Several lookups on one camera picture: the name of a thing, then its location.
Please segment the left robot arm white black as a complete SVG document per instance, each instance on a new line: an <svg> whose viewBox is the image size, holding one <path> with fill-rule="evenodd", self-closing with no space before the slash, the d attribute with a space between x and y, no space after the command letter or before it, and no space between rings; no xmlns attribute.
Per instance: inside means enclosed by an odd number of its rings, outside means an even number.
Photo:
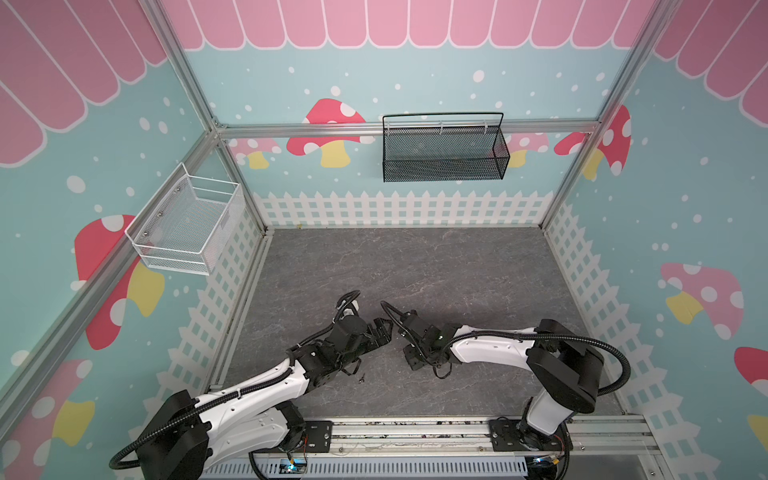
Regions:
<svg viewBox="0 0 768 480"><path fill-rule="evenodd" d="M203 471L256 450L290 450L304 419L293 400L337 374L357 372L363 355L387 345L393 323L368 323L355 310L289 348L277 366L226 389L169 396L133 448L146 479L197 479Z"/></svg>

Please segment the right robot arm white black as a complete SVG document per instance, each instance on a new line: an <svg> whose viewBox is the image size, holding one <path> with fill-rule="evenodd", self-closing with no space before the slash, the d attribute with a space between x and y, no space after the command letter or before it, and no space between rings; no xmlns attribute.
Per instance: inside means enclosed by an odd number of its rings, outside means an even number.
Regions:
<svg viewBox="0 0 768 480"><path fill-rule="evenodd" d="M443 366L489 363L531 372L541 391L527 402L511 431L499 435L525 449L565 449L564 422L595 410L604 358L593 346L573 340L573 333L555 320L494 331L467 325L440 329L414 310L395 311L391 319L409 342L404 354L412 370L428 365L438 374Z"/></svg>

